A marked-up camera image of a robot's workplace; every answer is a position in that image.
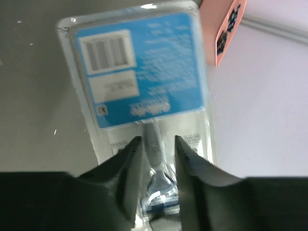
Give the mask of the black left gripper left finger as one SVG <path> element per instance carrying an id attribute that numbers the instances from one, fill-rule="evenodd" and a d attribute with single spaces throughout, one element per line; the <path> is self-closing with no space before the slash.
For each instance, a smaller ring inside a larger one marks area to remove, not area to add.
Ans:
<path id="1" fill-rule="evenodd" d="M 74 177 L 66 172 L 2 172 L 3 231 L 129 231 L 142 167 L 137 136 L 115 156 Z"/>

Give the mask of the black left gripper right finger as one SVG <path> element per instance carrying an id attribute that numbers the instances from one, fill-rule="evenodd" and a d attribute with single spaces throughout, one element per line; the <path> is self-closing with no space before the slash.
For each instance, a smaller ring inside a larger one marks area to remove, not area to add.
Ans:
<path id="1" fill-rule="evenodd" d="M 229 174 L 175 137 L 180 219 L 184 231 L 305 231 L 306 177 Z"/>

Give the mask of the blue razor blister pack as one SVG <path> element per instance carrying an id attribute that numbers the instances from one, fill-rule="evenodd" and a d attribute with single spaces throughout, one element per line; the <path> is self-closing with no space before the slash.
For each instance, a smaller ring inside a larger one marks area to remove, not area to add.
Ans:
<path id="1" fill-rule="evenodd" d="M 98 162 L 143 139 L 135 227 L 180 231 L 175 137 L 216 160 L 197 4 L 72 16 L 56 29 Z"/>

